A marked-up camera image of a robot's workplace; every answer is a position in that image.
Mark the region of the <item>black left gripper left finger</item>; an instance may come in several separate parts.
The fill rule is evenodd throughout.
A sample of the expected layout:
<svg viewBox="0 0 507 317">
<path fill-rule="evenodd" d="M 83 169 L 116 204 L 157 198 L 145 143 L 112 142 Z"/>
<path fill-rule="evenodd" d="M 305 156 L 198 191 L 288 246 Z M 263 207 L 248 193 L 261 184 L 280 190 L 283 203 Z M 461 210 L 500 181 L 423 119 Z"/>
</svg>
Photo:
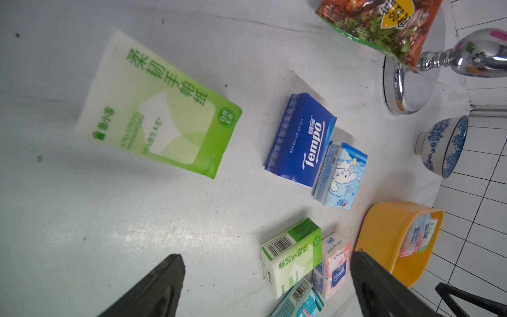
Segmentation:
<svg viewBox="0 0 507 317">
<path fill-rule="evenodd" d="M 169 255 L 101 316 L 175 316 L 185 273 L 182 256 Z"/>
</svg>

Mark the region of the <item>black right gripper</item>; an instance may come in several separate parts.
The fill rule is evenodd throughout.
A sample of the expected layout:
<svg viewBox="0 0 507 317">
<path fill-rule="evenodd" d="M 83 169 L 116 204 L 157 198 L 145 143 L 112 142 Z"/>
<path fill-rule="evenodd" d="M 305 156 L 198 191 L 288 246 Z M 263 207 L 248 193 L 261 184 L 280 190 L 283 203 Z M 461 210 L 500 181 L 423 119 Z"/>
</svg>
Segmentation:
<svg viewBox="0 0 507 317">
<path fill-rule="evenodd" d="M 506 316 L 506 305 L 500 302 L 476 296 L 445 283 L 439 283 L 435 287 L 435 290 L 456 316 L 469 317 L 469 314 L 458 305 L 454 297 L 496 314 L 497 316 Z"/>
</svg>

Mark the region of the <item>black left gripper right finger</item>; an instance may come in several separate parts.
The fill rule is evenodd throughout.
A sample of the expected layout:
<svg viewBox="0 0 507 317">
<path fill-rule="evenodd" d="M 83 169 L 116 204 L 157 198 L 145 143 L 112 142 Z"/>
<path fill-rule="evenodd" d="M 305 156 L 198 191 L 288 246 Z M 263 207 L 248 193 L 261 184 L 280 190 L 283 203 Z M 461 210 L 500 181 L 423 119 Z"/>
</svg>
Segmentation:
<svg viewBox="0 0 507 317">
<path fill-rule="evenodd" d="M 439 315 L 366 252 L 353 252 L 350 269 L 363 316 Z"/>
</svg>

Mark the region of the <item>yellow plastic storage box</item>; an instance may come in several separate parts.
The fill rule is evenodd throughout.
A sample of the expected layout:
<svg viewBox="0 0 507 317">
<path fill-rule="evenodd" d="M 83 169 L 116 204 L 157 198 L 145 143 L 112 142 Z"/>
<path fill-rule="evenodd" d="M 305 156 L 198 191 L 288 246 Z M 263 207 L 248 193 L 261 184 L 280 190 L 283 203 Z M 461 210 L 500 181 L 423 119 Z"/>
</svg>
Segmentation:
<svg viewBox="0 0 507 317">
<path fill-rule="evenodd" d="M 437 219 L 435 231 L 424 252 L 399 257 L 399 251 L 411 224 L 420 215 Z M 438 238 L 443 209 L 434 209 L 414 202 L 380 202 L 366 213 L 355 250 L 363 251 L 389 271 L 407 288 L 422 276 Z"/>
</svg>

